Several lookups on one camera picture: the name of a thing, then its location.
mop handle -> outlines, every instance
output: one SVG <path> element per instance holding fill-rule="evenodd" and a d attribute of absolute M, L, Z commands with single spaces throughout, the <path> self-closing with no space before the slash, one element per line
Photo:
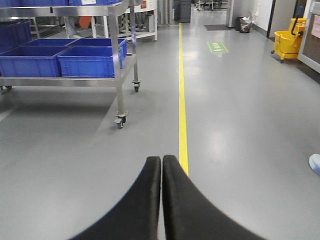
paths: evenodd
<path fill-rule="evenodd" d="M 295 30 L 295 27 L 296 27 L 296 24 L 298 22 L 298 18 L 302 15 L 302 13 L 304 12 L 304 7 L 303 6 L 300 6 L 299 9 L 298 9 L 298 12 L 296 14 L 296 17 L 295 17 L 295 21 L 294 21 L 294 24 L 292 26 L 292 29 L 291 29 L 291 34 L 293 36 L 295 36 L 296 34 L 294 33 L 294 30 Z"/>

metal shelf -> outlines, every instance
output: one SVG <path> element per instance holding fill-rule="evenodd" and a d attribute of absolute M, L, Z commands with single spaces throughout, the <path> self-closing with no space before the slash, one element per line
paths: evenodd
<path fill-rule="evenodd" d="M 123 0 L 114 5 L 90 6 L 39 6 L 39 7 L 0 7 L 2 18 L 11 17 L 69 17 L 69 16 L 109 16 L 112 42 L 113 65 L 115 78 L 86 77 L 0 77 L 0 86 L 48 86 L 48 87 L 115 87 L 118 112 L 116 120 L 119 128 L 126 123 L 128 112 L 125 111 L 122 85 L 131 69 L 134 71 L 132 81 L 134 90 L 139 91 L 138 63 L 136 58 L 136 19 L 135 6 L 143 0 Z M 120 69 L 118 45 L 118 16 L 130 9 L 130 25 L 132 28 L 132 55 L 124 60 L 124 68 Z"/>
<path fill-rule="evenodd" d="M 117 87 L 123 84 L 136 63 L 135 55 L 128 55 L 120 70 L 120 79 L 90 77 L 0 77 L 0 86 L 42 86 L 42 87 Z"/>
<path fill-rule="evenodd" d="M 134 6 L 138 6 L 142 0 L 132 2 Z M 0 16 L 2 18 L 109 16 L 111 12 L 120 16 L 129 7 L 129 0 L 123 0 L 113 5 L 0 7 Z"/>

cart handle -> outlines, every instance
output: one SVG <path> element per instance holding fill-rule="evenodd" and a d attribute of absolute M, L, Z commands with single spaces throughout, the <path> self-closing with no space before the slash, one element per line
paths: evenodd
<path fill-rule="evenodd" d="M 294 30 L 295 30 L 296 24 L 297 24 L 297 22 L 298 22 L 298 18 L 302 15 L 302 13 L 304 12 L 304 9 L 305 9 L 305 7 L 303 7 L 303 6 L 300 6 L 299 9 L 298 9 L 298 12 L 297 12 L 296 17 L 295 17 L 294 24 L 293 24 L 292 29 L 291 29 L 291 34 L 292 34 L 293 36 L 296 35 L 296 34 L 294 33 Z M 304 34 L 304 32 L 301 31 L 301 32 L 298 33 L 298 36 L 301 36 L 301 35 L 303 35 L 303 34 Z"/>

blue plastic crate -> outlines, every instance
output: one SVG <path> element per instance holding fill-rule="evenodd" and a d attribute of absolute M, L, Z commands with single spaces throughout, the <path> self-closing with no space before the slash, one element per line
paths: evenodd
<path fill-rule="evenodd" d="M 0 46 L 16 47 L 31 40 L 30 22 L 0 21 Z"/>
<path fill-rule="evenodd" d="M 69 6 L 112 5 L 119 2 L 122 0 L 69 0 Z"/>
<path fill-rule="evenodd" d="M 0 46 L 0 54 L 9 50 L 11 47 L 10 46 Z"/>
<path fill-rule="evenodd" d="M 0 0 L 0 8 L 20 7 L 20 0 Z"/>
<path fill-rule="evenodd" d="M 28 42 L 25 46 L 66 46 L 74 41 L 74 39 L 39 38 Z"/>
<path fill-rule="evenodd" d="M 51 7 L 68 5 L 68 0 L 21 0 L 22 7 Z"/>
<path fill-rule="evenodd" d="M 63 77 L 115 77 L 112 47 L 75 46 L 58 58 Z"/>
<path fill-rule="evenodd" d="M 120 56 L 123 61 L 128 53 L 128 41 L 126 38 L 118 39 L 119 48 L 122 48 L 122 54 Z M 70 44 L 69 46 L 107 46 L 111 47 L 111 38 L 79 38 Z"/>
<path fill-rule="evenodd" d="M 58 55 L 67 46 L 19 46 L 0 54 L 4 77 L 60 77 Z"/>

black pads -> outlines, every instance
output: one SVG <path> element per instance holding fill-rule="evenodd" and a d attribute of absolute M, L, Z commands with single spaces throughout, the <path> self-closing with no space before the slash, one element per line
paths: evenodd
<path fill-rule="evenodd" d="M 156 240 L 161 160 L 148 157 L 124 197 L 99 221 L 71 240 Z"/>
<path fill-rule="evenodd" d="M 162 201 L 166 240 L 263 240 L 212 205 L 172 155 L 163 159 Z"/>

